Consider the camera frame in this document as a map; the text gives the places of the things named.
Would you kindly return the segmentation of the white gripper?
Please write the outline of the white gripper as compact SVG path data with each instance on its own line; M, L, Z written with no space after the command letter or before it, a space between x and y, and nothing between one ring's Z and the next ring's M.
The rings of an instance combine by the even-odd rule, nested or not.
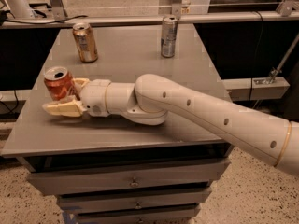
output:
M106 92L111 81L87 78L74 78L74 86L80 92L80 100L75 95L66 96L59 101L52 101L42 105L50 115L65 117L81 117L86 111L92 117L107 117Z

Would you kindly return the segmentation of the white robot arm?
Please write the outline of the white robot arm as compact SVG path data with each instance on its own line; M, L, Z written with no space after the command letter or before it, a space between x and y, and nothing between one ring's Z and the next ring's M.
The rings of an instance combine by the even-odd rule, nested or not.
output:
M158 125L175 113L280 171L299 176L299 123L245 108L188 89L165 77L143 75L134 83L81 78L73 95L43 105L56 116L121 115L130 121Z

